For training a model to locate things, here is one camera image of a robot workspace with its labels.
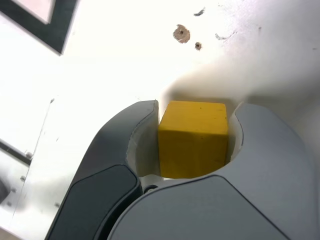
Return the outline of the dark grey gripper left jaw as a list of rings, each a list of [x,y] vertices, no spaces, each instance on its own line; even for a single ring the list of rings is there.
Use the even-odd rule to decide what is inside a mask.
[[[105,240],[121,213],[143,195],[140,179],[160,174],[159,104],[136,102],[95,135],[46,235]]]

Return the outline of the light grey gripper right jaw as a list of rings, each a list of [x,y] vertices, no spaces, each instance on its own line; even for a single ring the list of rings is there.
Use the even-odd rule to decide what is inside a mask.
[[[317,240],[320,180],[295,131],[271,110],[240,104],[230,162],[168,180],[119,217],[110,240]]]

